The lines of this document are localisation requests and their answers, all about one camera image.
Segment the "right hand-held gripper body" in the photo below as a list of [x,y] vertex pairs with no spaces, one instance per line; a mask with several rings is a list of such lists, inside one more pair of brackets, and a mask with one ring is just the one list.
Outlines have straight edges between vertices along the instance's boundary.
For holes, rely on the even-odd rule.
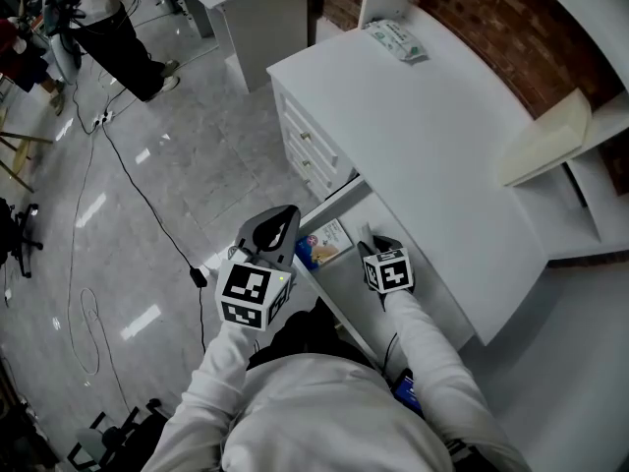
[[370,291],[377,294],[381,306],[385,297],[395,291],[413,292],[415,287],[414,271],[406,248],[385,253],[376,253],[372,257],[361,259],[364,282]]

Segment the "large white drawer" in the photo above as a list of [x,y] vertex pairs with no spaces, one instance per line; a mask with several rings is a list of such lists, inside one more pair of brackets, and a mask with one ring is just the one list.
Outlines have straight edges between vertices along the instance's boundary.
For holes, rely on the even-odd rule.
[[[360,241],[360,229],[366,223],[373,233],[399,240],[409,250],[415,295],[425,312],[457,350],[474,336],[469,321],[423,252],[362,178],[346,184],[303,217],[300,234],[310,234],[332,219],[340,221],[353,243]],[[407,366],[393,324],[363,282],[356,248],[314,271],[299,259],[294,265],[371,361],[389,373]]]

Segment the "small white drawer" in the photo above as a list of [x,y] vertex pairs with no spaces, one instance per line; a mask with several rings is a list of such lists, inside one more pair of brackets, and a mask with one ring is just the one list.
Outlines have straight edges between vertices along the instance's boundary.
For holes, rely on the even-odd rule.
[[307,121],[306,116],[286,95],[280,95],[281,118],[306,153],[330,170],[338,172],[339,156],[327,140]]
[[289,153],[288,160],[290,164],[294,167],[296,172],[301,177],[304,184],[311,190],[311,192],[318,198],[320,202],[323,202],[326,199],[325,191],[320,187],[316,178],[308,172],[302,165],[298,162],[297,157],[293,153]]
[[289,150],[292,161],[297,164],[298,170],[307,175],[313,182],[317,182],[321,188],[330,190],[332,181],[308,154],[297,135],[289,129],[286,130],[286,134],[286,148]]

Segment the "small printed box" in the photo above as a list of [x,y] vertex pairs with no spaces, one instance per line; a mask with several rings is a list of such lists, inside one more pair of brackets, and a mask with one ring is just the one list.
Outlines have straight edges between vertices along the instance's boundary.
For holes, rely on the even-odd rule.
[[310,271],[316,270],[352,249],[354,244],[337,218],[303,236],[296,243],[295,255]]

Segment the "wet wipes packet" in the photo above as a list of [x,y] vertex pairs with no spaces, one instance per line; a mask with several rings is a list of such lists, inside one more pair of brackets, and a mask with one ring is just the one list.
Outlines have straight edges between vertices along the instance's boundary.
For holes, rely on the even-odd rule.
[[370,22],[364,31],[402,62],[416,63],[429,58],[421,42],[395,21]]

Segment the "blue phone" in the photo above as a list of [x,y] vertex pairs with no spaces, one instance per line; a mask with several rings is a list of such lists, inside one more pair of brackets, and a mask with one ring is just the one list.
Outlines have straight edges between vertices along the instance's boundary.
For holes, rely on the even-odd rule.
[[407,409],[424,419],[422,406],[414,392],[413,373],[410,369],[404,369],[391,386],[393,397]]

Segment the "black office chair base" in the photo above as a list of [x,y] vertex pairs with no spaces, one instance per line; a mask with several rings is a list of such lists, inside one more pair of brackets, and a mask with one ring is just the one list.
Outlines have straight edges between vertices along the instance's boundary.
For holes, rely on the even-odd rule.
[[30,279],[31,272],[25,269],[23,245],[43,250],[42,243],[32,241],[25,234],[28,220],[37,215],[39,205],[29,204],[25,211],[14,212],[14,209],[0,197],[0,267],[12,256],[19,264],[22,277]]

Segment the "white desk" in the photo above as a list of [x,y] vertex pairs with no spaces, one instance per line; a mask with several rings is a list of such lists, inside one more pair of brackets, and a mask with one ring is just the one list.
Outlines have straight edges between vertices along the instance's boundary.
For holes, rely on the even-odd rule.
[[468,46],[427,12],[404,26],[428,57],[397,60],[361,29],[268,68],[406,229],[490,343],[520,307],[547,257],[496,168],[529,114]]

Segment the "plain white side table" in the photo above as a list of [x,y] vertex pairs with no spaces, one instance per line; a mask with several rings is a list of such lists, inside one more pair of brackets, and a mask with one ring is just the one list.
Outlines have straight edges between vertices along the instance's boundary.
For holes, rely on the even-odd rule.
[[252,92],[267,68],[309,46],[308,0],[197,0],[236,87]]

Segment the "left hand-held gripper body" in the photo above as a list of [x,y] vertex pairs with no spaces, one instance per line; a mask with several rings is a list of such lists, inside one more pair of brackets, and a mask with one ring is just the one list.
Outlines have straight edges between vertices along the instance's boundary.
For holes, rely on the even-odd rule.
[[266,331],[289,300],[293,272],[232,246],[218,270],[215,303],[227,324]]

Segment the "person's black trouser leg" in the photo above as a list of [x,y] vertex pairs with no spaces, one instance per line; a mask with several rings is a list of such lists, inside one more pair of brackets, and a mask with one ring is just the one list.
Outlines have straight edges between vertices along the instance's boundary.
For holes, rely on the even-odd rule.
[[247,370],[280,358],[310,353],[343,358],[372,367],[364,353],[340,338],[332,312],[318,298],[311,310],[293,314],[275,333],[270,344],[252,355]]

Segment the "person's right forearm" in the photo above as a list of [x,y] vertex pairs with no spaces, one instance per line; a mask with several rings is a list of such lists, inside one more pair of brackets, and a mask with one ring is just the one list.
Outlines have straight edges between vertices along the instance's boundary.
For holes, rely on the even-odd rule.
[[448,442],[472,447],[499,472],[532,472],[490,413],[459,354],[411,293],[384,297],[399,343],[414,376],[414,391],[427,421]]

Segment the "person's left forearm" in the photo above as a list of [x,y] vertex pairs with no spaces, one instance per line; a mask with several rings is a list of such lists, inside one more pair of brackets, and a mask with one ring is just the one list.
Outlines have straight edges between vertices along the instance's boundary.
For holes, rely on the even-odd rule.
[[220,469],[221,446],[238,413],[256,339],[254,329],[221,326],[142,472]]

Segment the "cream rectangular block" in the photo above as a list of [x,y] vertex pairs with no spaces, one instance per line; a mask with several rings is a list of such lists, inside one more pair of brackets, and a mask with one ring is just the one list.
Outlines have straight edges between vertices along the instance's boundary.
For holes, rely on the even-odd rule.
[[574,89],[505,149],[497,168],[499,184],[519,185],[573,155],[587,142],[592,118],[590,102]]

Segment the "person's white sweatshirt torso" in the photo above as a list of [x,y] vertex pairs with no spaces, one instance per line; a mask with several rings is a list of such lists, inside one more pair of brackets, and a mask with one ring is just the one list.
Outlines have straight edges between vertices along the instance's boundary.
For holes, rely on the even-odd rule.
[[453,472],[445,444],[362,364],[302,354],[246,373],[224,472]]

